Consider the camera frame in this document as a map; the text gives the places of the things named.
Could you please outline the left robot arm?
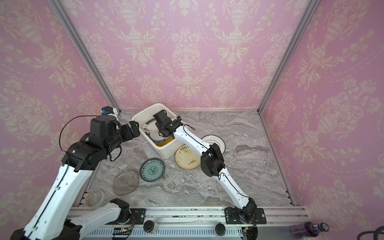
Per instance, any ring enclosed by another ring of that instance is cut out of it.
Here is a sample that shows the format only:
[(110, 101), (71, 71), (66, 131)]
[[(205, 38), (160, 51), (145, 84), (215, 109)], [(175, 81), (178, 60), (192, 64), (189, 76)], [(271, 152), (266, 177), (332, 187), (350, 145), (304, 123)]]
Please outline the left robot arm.
[(110, 159), (123, 142), (140, 136), (136, 121), (121, 125), (113, 115), (99, 115), (90, 122), (90, 131), (72, 144), (62, 159), (53, 186), (37, 213), (23, 228), (11, 235), (12, 240), (80, 240), (99, 227), (133, 219), (130, 205), (120, 199), (79, 219), (69, 219), (68, 213), (83, 185), (99, 163)]

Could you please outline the white plate with clover emblem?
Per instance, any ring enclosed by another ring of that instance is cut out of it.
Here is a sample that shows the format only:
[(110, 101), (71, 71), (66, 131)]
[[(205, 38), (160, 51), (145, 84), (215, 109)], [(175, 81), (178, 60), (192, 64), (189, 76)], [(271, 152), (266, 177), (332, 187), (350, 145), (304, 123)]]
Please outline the white plate with clover emblem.
[(217, 144), (222, 154), (226, 151), (226, 144), (224, 140), (216, 135), (204, 136), (202, 140), (209, 144)]

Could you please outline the yellow white-dotted scalloped plate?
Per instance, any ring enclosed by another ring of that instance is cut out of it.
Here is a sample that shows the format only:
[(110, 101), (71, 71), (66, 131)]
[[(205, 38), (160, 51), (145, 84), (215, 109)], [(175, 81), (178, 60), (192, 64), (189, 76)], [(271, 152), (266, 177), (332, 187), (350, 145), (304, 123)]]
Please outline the yellow white-dotted scalloped plate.
[(156, 143), (156, 146), (163, 147), (163, 146), (167, 145), (168, 143), (170, 143), (173, 140), (174, 140), (174, 138), (168, 137), (167, 139), (161, 140), (159, 143)]

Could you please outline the white plate red-green rim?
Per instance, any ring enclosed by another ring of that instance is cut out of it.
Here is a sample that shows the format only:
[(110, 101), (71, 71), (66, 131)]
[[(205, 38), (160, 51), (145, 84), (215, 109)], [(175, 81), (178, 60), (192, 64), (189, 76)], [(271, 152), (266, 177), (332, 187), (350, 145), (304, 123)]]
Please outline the white plate red-green rim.
[(153, 119), (147, 121), (147, 122), (143, 125), (143, 127), (142, 127), (143, 131), (144, 131), (145, 133), (158, 132), (159, 129), (158, 129), (156, 123), (157, 123), (157, 121), (156, 121), (155, 118), (153, 118)]

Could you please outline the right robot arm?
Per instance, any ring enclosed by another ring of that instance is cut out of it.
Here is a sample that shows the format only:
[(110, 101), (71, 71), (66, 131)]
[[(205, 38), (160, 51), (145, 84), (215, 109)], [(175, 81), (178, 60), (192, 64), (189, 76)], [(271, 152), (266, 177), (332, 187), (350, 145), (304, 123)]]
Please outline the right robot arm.
[(165, 110), (157, 112), (153, 117), (160, 136), (171, 136), (198, 154), (201, 159), (201, 170), (208, 177), (215, 178), (226, 191), (233, 201), (241, 221), (246, 224), (255, 223), (256, 202), (239, 187), (230, 175), (219, 145), (203, 141), (191, 132), (195, 128), (184, 124), (179, 116), (172, 120)]

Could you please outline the white plate green lettered rim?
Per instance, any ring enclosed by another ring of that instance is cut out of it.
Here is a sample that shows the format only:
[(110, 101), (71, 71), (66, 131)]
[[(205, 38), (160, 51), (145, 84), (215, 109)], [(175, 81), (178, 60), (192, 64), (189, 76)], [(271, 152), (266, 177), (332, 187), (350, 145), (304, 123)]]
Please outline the white plate green lettered rim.
[(149, 133), (149, 138), (156, 144), (159, 143), (161, 140), (167, 139), (168, 137), (162, 137), (159, 132), (151, 132)]

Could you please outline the cream plate with green leaves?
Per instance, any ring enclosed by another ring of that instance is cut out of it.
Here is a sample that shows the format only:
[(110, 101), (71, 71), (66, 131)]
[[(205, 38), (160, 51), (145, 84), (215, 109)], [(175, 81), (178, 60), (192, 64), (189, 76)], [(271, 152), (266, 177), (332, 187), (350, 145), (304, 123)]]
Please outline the cream plate with green leaves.
[(200, 166), (201, 159), (190, 147), (183, 145), (176, 151), (175, 162), (184, 170), (193, 170)]

